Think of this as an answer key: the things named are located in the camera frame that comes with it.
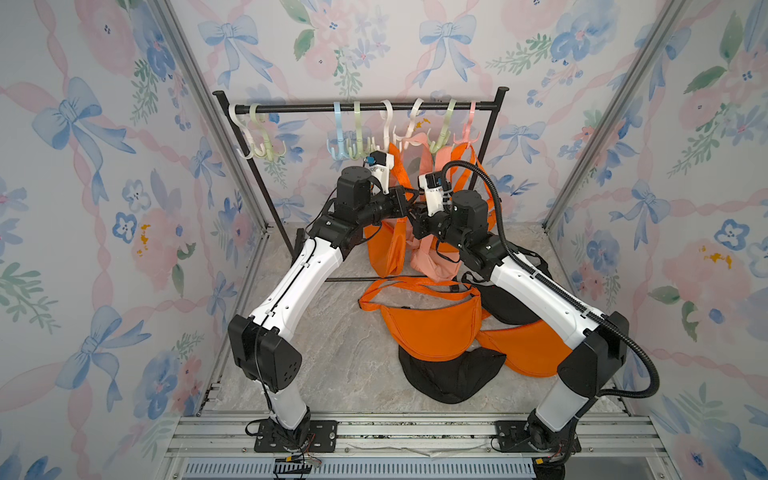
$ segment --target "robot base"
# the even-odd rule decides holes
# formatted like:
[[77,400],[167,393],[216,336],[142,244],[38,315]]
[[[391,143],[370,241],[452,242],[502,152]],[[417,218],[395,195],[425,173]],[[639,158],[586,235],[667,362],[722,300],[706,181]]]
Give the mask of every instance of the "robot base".
[[[302,450],[307,450],[307,442],[311,442],[308,452],[333,453],[336,450],[335,420],[310,420],[310,427],[306,434],[306,440],[301,445]],[[256,453],[291,453],[296,452],[296,443],[285,438],[283,429],[274,420],[266,419],[259,422],[259,431],[256,433],[256,444],[253,451]]]
[[[535,449],[529,440],[530,435],[526,429],[527,424],[528,421],[526,420],[498,420],[495,422],[498,449],[504,453],[557,453],[557,446],[544,451]],[[580,451],[581,443],[579,443],[578,437],[576,437],[573,441],[573,453]]]

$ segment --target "white hook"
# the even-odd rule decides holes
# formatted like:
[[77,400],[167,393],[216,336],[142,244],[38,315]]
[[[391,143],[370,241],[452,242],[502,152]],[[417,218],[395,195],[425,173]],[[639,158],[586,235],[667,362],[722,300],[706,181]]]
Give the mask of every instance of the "white hook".
[[[392,124],[392,102],[389,100],[382,100],[382,103],[386,106],[386,121],[384,122],[384,146],[376,146],[377,149],[382,151],[389,151],[389,125]],[[384,112],[380,111],[379,116],[384,118]]]
[[[261,131],[261,136],[266,138],[267,140],[269,137],[265,135],[264,127],[261,126],[261,121],[256,116],[256,109],[259,107],[259,104],[251,104],[249,113],[250,113],[250,120],[253,122],[254,125],[256,125],[256,128]],[[253,144],[251,146],[251,151],[253,152],[254,157],[258,158],[266,158],[266,147],[264,146],[264,143],[261,144],[260,147],[257,147],[256,144]]]
[[239,148],[235,148],[235,151],[244,160],[249,160],[249,159],[253,158],[253,152],[254,152],[254,148],[255,148],[255,143],[253,142],[253,137],[251,136],[250,131],[248,130],[248,127],[243,122],[241,122],[240,119],[237,117],[237,114],[235,113],[235,105],[234,104],[230,104],[230,109],[229,110],[230,110],[230,120],[232,120],[232,123],[234,123],[235,125],[237,125],[240,128],[240,130],[245,135],[245,138],[248,141],[248,144],[250,145],[250,153],[248,154],[248,156],[245,156],[243,154],[243,152],[240,151]]
[[399,135],[395,134],[395,129],[392,129],[392,138],[394,138],[395,142],[400,142],[400,151],[407,150],[408,146],[410,145],[410,142],[406,141],[404,143],[402,140],[413,135],[413,129],[416,126],[416,117],[419,116],[419,106],[422,104],[422,102],[423,100],[421,98],[416,98],[416,101],[413,102],[413,108],[411,108],[411,121],[408,123],[408,130],[406,130],[405,136],[400,137]]

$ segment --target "black metal rod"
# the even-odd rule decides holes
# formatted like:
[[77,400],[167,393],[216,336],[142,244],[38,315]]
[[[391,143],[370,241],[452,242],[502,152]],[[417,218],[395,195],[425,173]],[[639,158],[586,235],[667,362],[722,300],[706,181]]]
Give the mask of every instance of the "black metal rod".
[[[237,125],[235,125],[235,123],[232,122],[232,119],[230,118],[230,115],[229,115],[230,101],[227,99],[227,94],[225,94],[221,90],[216,90],[214,92],[214,96],[219,101],[219,105],[221,106],[221,111],[224,112],[224,116],[227,117],[227,121],[230,122],[230,127],[232,128],[232,132],[235,134],[237,143],[240,144],[240,151],[242,151],[243,154],[250,153],[250,146],[246,142],[245,137],[243,136],[243,132],[241,131],[240,127],[238,127]],[[290,239],[288,238],[288,233],[286,232],[286,229],[283,226],[283,221],[280,219],[280,215],[277,214],[277,210],[275,209],[275,204],[273,203],[269,192],[266,191],[266,185],[264,184],[264,179],[261,177],[261,174],[259,173],[259,169],[256,167],[256,163],[253,161],[253,158],[249,158],[247,162],[248,162],[248,166],[250,167],[251,173],[253,173],[253,177],[256,178],[256,183],[259,185],[259,190],[261,190],[261,194],[264,196],[266,205],[270,208],[270,212],[272,212],[272,218],[275,220],[277,229],[280,231],[280,235],[283,236],[283,240],[286,243],[288,252],[290,253],[291,258],[293,258],[293,245],[291,244]]]
[[[499,111],[502,109],[502,103],[504,103],[504,95],[509,91],[509,88],[507,87],[499,87],[496,89],[496,96],[493,99],[493,101],[479,101],[475,102],[475,110],[477,111],[490,111],[491,116],[488,119],[488,124],[485,126],[485,135],[483,136],[482,143],[480,145],[480,151],[478,152],[478,162],[482,163],[483,157],[485,156],[485,151],[488,149],[488,142],[491,140],[491,135],[493,132],[493,128],[496,124],[496,118],[498,117]],[[218,99],[219,105],[221,105],[221,111],[224,113],[224,116],[227,117],[227,121],[230,122],[230,127],[232,128],[232,132],[235,134],[235,138],[237,139],[237,143],[240,144],[240,150],[243,152],[243,154],[247,154],[247,152],[250,152],[250,147],[248,143],[245,140],[245,137],[243,136],[243,132],[241,129],[235,125],[235,123],[232,122],[232,119],[229,115],[229,108],[230,108],[230,102],[227,99],[227,94],[225,94],[221,90],[216,90],[214,92],[214,96]],[[396,102],[392,104],[393,110],[411,110],[413,108],[414,102]],[[419,110],[448,110],[448,103],[446,102],[423,102],[419,106]],[[340,104],[341,111],[354,111],[355,105],[349,104],[349,103],[343,103]],[[454,105],[454,110],[469,110],[472,107],[472,103],[469,101],[459,101],[456,102]],[[333,111],[333,103],[330,104],[291,104],[291,105],[259,105],[258,112],[262,114],[282,114],[282,113],[312,113],[312,112],[318,112],[318,111]],[[360,104],[360,110],[361,111],[385,111],[386,106],[379,102],[379,103],[365,103]],[[235,105],[235,113],[242,115],[242,114],[248,114],[250,113],[250,106],[249,105]],[[285,241],[286,247],[288,248],[288,251],[291,254],[291,257],[293,257],[293,245],[290,242],[290,239],[288,238],[288,233],[286,233],[285,227],[283,226],[283,222],[280,220],[280,215],[277,214],[277,210],[275,209],[275,204],[272,201],[272,198],[270,197],[269,193],[266,191],[266,185],[264,184],[264,180],[261,177],[261,174],[259,173],[258,168],[256,167],[256,164],[253,162],[253,159],[248,159],[248,166],[250,167],[251,172],[253,172],[253,176],[256,178],[256,183],[259,185],[259,190],[261,190],[261,194],[264,196],[264,200],[266,201],[267,206],[270,208],[270,212],[272,212],[272,217],[275,219],[275,223],[277,224],[278,230],[280,230],[280,235],[282,235],[283,240]],[[472,175],[472,179],[469,182],[469,188],[472,189],[475,187],[475,183],[477,182],[477,174]]]
[[[472,106],[468,101],[457,101],[453,107],[454,110],[469,110]],[[355,111],[354,104],[341,104],[341,111]],[[393,110],[410,110],[413,108],[413,102],[396,102],[392,104]],[[379,102],[377,104],[360,104],[361,111],[385,111],[386,106]],[[419,106],[419,110],[448,110],[448,102],[426,101]],[[475,103],[475,110],[496,111],[495,101],[479,101]],[[289,113],[312,113],[318,111],[333,111],[333,104],[291,104],[291,105],[259,105],[257,111],[262,114],[289,114]],[[235,113],[245,115],[250,113],[250,105],[236,105]]]
[[[493,134],[493,127],[496,125],[496,118],[498,113],[502,110],[502,104],[504,103],[504,95],[509,91],[507,87],[499,87],[496,89],[496,98],[493,99],[495,108],[491,110],[491,117],[488,119],[488,125],[485,127],[485,135],[483,135],[482,143],[480,144],[480,151],[478,152],[478,163],[482,164],[483,158],[485,158],[485,151],[488,150],[488,142],[491,141],[491,135]],[[478,175],[472,173],[472,179],[469,181],[469,190],[475,188],[475,184],[478,181]]]
[[[393,278],[400,278],[400,277],[407,277],[407,278],[428,278],[426,275],[392,275],[392,276],[385,276],[384,280],[391,280]],[[326,278],[326,282],[373,282],[376,280],[382,280],[382,277],[380,276],[332,276],[330,278]]]

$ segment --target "vent grille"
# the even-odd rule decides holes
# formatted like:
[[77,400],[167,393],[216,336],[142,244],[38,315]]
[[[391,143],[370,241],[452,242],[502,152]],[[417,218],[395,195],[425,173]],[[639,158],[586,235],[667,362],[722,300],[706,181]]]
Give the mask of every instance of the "vent grille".
[[[183,479],[299,478],[273,458],[190,458]],[[326,458],[305,478],[535,478],[530,458]]]

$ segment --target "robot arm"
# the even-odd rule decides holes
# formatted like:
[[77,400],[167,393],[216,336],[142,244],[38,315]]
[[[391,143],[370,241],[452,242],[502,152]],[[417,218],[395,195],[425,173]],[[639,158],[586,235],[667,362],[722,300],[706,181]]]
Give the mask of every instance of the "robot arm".
[[[377,170],[389,166],[388,162],[368,163]],[[354,246],[365,241],[364,227],[407,216],[416,238],[432,234],[456,247],[470,270],[519,298],[573,350],[558,367],[557,383],[528,419],[532,445],[542,450],[557,445],[562,432],[569,430],[565,427],[575,425],[596,402],[600,388],[624,364],[627,346],[615,332],[626,337],[627,320],[619,313],[605,316],[582,303],[545,279],[517,247],[505,247],[502,238],[488,232],[488,205],[477,192],[455,192],[450,208],[430,205],[443,201],[442,195],[436,200],[436,194],[426,195],[427,204],[415,204],[413,190],[395,186],[385,192],[380,175],[371,170],[344,169],[334,211],[319,216],[288,274],[248,319],[235,316],[230,322],[235,363],[248,378],[261,380],[272,420],[295,445],[304,445],[310,410],[293,381],[301,365],[301,355],[290,345],[296,325],[325,279]],[[419,183],[439,187],[434,177]],[[372,184],[379,187],[375,195]],[[410,199],[406,199],[407,193],[412,195]],[[516,258],[509,256],[510,251]]]

